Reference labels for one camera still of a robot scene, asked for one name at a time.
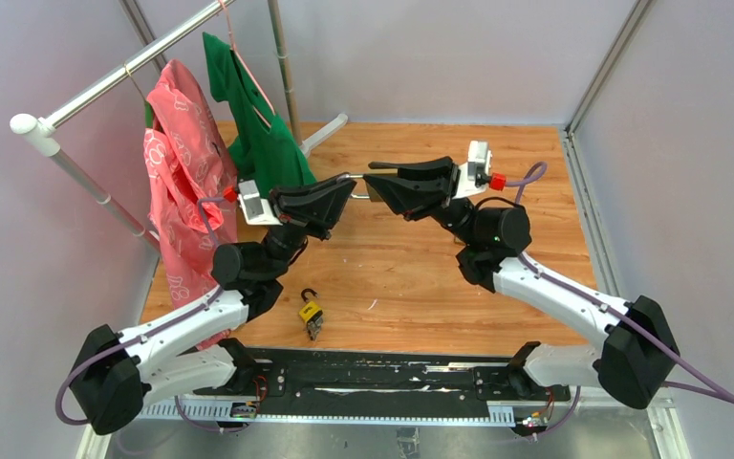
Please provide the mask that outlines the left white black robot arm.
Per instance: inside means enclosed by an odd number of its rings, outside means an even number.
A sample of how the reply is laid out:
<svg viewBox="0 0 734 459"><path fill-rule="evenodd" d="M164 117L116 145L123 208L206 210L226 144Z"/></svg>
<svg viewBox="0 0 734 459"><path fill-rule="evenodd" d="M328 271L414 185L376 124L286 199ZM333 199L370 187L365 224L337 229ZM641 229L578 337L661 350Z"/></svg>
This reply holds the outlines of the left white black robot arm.
<svg viewBox="0 0 734 459"><path fill-rule="evenodd" d="M262 197L254 181L228 188L247 223L266 228L259 242L210 244L209 291L141 325L93 329L54 398L54 412L68 426L117 432L148 406L196 389L223 387L247 393L254 369L244 352L221 343L198 344L235 330L268 312L283 293L280 279L310 239L329 239L356 186L339 174L305 186L278 186Z"/></svg>

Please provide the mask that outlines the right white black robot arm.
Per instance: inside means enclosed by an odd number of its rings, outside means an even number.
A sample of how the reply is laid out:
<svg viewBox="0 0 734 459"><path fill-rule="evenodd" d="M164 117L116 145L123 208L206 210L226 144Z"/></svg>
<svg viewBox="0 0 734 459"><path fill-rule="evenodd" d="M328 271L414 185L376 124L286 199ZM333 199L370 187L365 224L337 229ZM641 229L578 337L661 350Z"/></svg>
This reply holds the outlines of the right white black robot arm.
<svg viewBox="0 0 734 459"><path fill-rule="evenodd" d="M600 387L634 409L653 401L680 358L661 306L645 295L629 301L603 294L528 255L530 220L519 201L470 199L510 186L505 175L449 157L369 168L369 191L393 213L407 221L431 218L464 243L456 258L468 283L523 301L586 339L584 346L524 346L521 363L507 373L513 395L527 400L547 386L575 385Z"/></svg>

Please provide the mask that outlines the brass padlock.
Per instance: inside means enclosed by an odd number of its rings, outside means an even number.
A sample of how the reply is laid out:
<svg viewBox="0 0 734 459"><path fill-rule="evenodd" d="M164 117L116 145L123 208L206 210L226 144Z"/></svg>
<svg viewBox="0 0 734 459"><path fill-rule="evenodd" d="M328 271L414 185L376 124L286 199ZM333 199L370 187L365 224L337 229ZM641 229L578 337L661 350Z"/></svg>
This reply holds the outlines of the brass padlock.
<svg viewBox="0 0 734 459"><path fill-rule="evenodd" d="M350 193L350 199L362 202L383 203L384 199L367 182L361 173L340 173L335 176L338 182L351 181L356 185Z"/></svg>

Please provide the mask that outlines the yellow black padlock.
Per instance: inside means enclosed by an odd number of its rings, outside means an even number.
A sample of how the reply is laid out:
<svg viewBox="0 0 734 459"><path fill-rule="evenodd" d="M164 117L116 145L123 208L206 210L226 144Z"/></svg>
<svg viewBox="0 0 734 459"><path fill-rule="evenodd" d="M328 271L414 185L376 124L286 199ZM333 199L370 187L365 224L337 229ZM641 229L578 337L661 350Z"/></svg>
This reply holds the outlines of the yellow black padlock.
<svg viewBox="0 0 734 459"><path fill-rule="evenodd" d="M316 341L324 323L324 312L318 304L318 294L314 289L306 288L300 293L304 301L298 315L303 321L306 332L311 341Z"/></svg>

